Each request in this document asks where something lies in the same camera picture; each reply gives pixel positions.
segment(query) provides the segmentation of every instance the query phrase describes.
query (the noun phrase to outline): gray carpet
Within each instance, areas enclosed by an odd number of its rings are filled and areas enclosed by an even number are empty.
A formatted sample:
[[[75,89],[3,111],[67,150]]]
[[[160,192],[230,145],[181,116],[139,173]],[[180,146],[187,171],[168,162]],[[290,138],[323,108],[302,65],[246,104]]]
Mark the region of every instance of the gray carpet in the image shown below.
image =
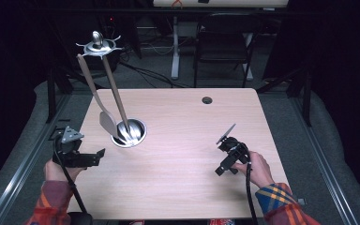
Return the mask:
[[[265,62],[270,52],[275,37],[261,37],[252,61],[252,71],[255,76],[253,82],[248,82],[247,87],[257,88],[264,85],[261,77]],[[181,48],[180,78],[175,81],[182,86],[192,85],[192,54],[193,49],[187,45],[187,41]],[[170,42],[159,44],[170,45]],[[157,73],[170,77],[172,69],[172,52],[168,54],[158,54],[153,50],[143,50],[142,59],[137,58],[132,52],[123,55],[123,61],[138,68],[146,68]],[[205,67],[202,68],[201,75],[211,71],[220,71],[219,74],[231,72],[234,78],[240,78],[239,71],[231,71],[226,67]],[[108,87],[107,79],[99,78],[96,71],[96,83]],[[170,86],[160,81],[145,77],[124,66],[118,66],[114,72],[115,80],[119,88],[169,88]],[[75,91],[69,97],[64,110],[59,113],[58,119],[54,123],[58,128],[70,125],[79,129],[82,125],[83,117],[86,113],[91,94],[88,87],[76,80],[71,80]],[[202,86],[216,85],[218,81],[201,81]],[[240,81],[219,82],[220,86],[240,85]],[[304,124],[298,118],[300,113],[294,108],[293,99],[289,99],[284,94],[286,85],[275,88],[272,92],[259,95],[262,107],[267,118],[268,125],[273,134],[277,150],[281,157],[285,172],[288,176],[293,193],[300,199],[305,199],[307,204],[303,206],[306,213],[316,218],[321,224],[344,224],[341,214],[335,204],[331,191],[325,183],[325,179],[317,166],[314,157],[314,147],[312,146],[308,134],[305,132]],[[36,88],[37,105],[33,114],[24,129],[21,138],[14,147],[12,154],[7,160],[4,168],[0,172],[0,198],[3,195],[23,159],[29,151],[36,147],[36,141],[45,128],[47,119],[47,88],[43,83]],[[65,97],[59,95],[57,100]],[[347,203],[349,203],[357,222],[360,224],[360,186],[355,181],[353,173],[344,163],[341,141],[336,127],[324,108],[320,99],[313,95],[311,102],[311,123],[312,129],[316,134],[319,144],[326,155],[326,158],[333,170],[333,173],[344,191]],[[28,174],[25,182],[20,185],[15,201],[9,205],[9,210],[4,213],[2,224],[22,224],[33,211],[36,199],[40,192],[43,182],[43,165],[52,156],[52,141],[49,141],[50,134],[45,134],[41,139],[40,154],[38,154],[32,170]],[[95,224],[106,224],[106,221],[96,221]]]

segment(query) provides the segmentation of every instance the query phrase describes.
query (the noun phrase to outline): sleeve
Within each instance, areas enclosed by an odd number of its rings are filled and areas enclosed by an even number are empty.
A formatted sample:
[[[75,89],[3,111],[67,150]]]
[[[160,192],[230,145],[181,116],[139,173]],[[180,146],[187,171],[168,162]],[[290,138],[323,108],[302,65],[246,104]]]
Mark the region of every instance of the sleeve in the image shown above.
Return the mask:
[[[256,192],[256,197],[268,224],[320,224],[302,211],[286,184],[262,187]]]
[[[72,191],[66,181],[45,181],[34,209],[34,215],[26,225],[69,225],[71,219],[67,214]]]

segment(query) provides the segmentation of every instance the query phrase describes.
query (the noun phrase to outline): metal rod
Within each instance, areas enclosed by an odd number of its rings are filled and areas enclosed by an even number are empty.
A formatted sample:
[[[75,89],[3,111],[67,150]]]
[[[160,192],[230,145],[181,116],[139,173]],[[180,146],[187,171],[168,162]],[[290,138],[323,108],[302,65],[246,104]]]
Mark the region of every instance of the metal rod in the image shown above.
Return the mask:
[[[116,87],[115,80],[113,79],[113,73],[110,68],[110,64],[108,63],[107,56],[103,55],[103,64],[107,73],[108,81],[110,82],[111,90],[113,93],[113,97],[115,98],[116,105],[118,106],[119,113],[121,114],[122,121],[124,121],[125,128],[127,132],[130,133],[130,127],[128,123],[127,115],[125,114],[124,105],[122,104],[121,97],[119,96],[118,88]]]

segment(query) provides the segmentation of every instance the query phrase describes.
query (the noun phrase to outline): plaid sleeve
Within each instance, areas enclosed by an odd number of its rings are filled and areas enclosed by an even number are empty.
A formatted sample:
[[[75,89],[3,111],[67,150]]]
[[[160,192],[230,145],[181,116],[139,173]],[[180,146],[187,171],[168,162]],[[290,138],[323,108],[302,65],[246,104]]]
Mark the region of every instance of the plaid sleeve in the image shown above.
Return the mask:
[[[256,197],[264,214],[287,204],[297,204],[291,190],[283,183],[262,187],[256,192]]]
[[[67,214],[72,191],[68,182],[45,181],[34,209],[34,215],[28,219],[27,225],[68,225],[71,220]]]

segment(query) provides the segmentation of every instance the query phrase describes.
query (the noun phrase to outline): human hand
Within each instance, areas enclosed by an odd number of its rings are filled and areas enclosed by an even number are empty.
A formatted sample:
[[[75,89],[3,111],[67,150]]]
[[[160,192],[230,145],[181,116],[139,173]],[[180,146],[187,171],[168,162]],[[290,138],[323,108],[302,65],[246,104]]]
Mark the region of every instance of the human hand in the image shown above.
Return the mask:
[[[251,171],[250,181],[257,187],[262,188],[274,184],[273,177],[271,176],[270,165],[262,155],[256,152],[250,151]],[[232,168],[247,174],[247,164],[235,163]]]
[[[72,181],[75,181],[78,174],[81,171],[84,171],[85,168],[67,168],[68,174],[71,177]],[[49,160],[45,164],[45,168],[43,168],[45,172],[45,180],[54,180],[54,181],[67,181],[66,176],[64,175],[63,169],[60,165]]]

